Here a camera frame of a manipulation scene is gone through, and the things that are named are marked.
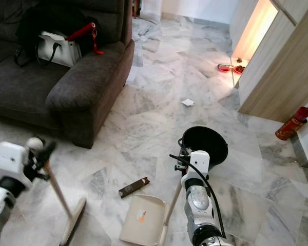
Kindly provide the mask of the cream long-handled broom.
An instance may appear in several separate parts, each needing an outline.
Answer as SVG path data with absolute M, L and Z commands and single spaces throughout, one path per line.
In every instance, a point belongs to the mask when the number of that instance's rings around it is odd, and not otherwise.
M 29 152 L 39 152 L 39 162 L 41 162 L 41 150 L 44 148 L 45 144 L 45 140 L 38 137 L 32 137 L 26 142 L 26 146 Z M 56 175 L 51 168 L 50 160 L 48 164 L 44 166 L 41 172 L 48 174 L 48 182 L 53 188 L 58 201 L 62 205 L 63 211 L 65 211 L 65 215 L 67 216 L 67 224 L 62 233 L 59 246 L 69 246 L 72 238 L 74 237 L 74 233 L 78 228 L 79 222 L 81 222 L 82 213 L 84 213 L 87 199 L 85 197 L 81 197 L 75 207 L 70 206 L 68 201 L 65 199 L 62 187 L 58 183 Z

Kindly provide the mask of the brown foil snack wrapper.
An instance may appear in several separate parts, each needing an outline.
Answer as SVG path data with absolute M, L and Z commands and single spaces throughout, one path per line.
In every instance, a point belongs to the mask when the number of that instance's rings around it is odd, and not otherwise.
M 133 192 L 145 187 L 145 185 L 147 185 L 148 183 L 150 183 L 149 178 L 147 177 L 140 178 L 139 180 L 136 180 L 135 182 L 127 185 L 126 187 L 119 189 L 118 190 L 119 196 L 121 198 L 124 198 L 127 195 L 133 194 Z

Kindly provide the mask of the cream long-handled dustpan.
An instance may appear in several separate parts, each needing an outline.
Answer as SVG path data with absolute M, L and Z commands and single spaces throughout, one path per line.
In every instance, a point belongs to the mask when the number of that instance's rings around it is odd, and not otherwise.
M 181 189 L 182 185 L 178 181 L 170 203 L 153 195 L 135 195 L 131 199 L 119 239 L 140 246 L 164 246 L 169 220 Z

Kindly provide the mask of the black plastic bucket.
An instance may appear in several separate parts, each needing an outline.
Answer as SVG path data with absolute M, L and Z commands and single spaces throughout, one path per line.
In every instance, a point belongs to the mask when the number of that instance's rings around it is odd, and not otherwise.
M 180 154 L 205 151 L 209 154 L 209 169 L 219 166 L 228 157 L 228 145 L 224 138 L 211 128 L 194 126 L 187 129 L 178 140 Z

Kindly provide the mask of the grey-brown fabric sofa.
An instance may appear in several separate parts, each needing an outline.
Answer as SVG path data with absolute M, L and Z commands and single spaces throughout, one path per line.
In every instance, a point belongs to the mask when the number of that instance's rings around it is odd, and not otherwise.
M 72 67 L 19 67 L 15 35 L 25 10 L 57 3 L 96 18 L 100 28 L 66 36 L 82 57 Z M 130 73 L 135 43 L 131 37 L 132 0 L 0 0 L 0 117 L 56 133 L 90 149 Z

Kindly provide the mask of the white handbag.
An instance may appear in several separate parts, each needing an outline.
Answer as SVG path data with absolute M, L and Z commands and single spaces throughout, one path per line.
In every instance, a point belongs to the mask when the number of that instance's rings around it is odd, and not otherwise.
M 81 47 L 66 36 L 42 31 L 24 47 L 16 50 L 13 61 L 19 67 L 35 62 L 41 66 L 60 64 L 72 67 L 82 57 Z

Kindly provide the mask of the red printed incense can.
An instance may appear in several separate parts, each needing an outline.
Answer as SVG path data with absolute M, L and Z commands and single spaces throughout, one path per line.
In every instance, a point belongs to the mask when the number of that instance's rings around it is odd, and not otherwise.
M 297 118 L 291 117 L 276 131 L 275 136 L 279 140 L 288 140 L 305 124 L 305 122 L 306 119 L 299 121 Z

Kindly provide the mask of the light wood-grain cabinet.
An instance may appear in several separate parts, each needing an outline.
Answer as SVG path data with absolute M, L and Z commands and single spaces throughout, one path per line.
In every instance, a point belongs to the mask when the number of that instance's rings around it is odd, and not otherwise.
M 308 104 L 308 0 L 239 0 L 229 30 L 240 113 L 283 122 Z

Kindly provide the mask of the pink joss stick bundle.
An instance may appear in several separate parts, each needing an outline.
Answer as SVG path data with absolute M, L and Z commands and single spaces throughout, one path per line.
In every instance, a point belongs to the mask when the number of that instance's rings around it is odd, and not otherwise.
M 306 106 L 300 107 L 293 115 L 293 118 L 298 122 L 306 121 L 307 117 L 308 117 L 308 108 Z

